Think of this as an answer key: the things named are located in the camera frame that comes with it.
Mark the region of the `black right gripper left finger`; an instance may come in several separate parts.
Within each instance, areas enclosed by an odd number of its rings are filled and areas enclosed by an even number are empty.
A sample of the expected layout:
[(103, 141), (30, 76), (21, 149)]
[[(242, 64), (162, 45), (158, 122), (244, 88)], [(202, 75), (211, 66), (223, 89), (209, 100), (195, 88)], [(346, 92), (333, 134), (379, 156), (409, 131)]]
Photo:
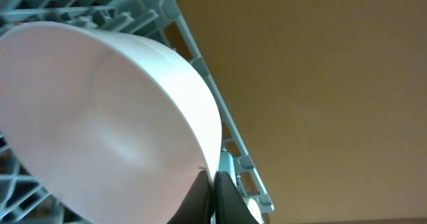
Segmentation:
[(207, 171), (200, 171), (167, 224), (210, 224), (213, 214)]

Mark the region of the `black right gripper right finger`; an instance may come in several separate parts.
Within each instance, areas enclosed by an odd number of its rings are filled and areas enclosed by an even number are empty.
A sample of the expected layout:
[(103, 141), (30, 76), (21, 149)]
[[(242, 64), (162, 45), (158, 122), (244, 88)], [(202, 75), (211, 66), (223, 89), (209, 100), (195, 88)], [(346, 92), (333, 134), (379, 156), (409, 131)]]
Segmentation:
[(228, 172), (218, 171), (216, 173), (214, 187), (216, 223), (258, 224)]

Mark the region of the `pink bowl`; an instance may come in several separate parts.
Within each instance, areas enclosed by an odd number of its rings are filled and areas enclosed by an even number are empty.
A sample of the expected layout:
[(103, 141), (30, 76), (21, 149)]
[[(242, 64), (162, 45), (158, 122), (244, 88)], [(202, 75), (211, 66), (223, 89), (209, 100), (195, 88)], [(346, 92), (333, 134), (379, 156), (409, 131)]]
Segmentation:
[(1, 132), (44, 188), (92, 223), (166, 223), (200, 172), (213, 181), (222, 124), (177, 52), (54, 22), (1, 37)]

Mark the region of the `grey dishwasher rack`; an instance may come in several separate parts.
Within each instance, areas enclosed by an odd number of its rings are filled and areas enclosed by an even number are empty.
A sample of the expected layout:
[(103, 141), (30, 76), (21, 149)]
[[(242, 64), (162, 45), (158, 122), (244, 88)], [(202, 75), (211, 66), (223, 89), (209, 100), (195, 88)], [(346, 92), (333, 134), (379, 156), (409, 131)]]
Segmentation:
[[(175, 0), (1, 0), (1, 31), (32, 21), (136, 34), (179, 52), (207, 83), (222, 118), (220, 169), (228, 172), (262, 223), (274, 205)], [(26, 172), (1, 142), (2, 223), (82, 223)]]

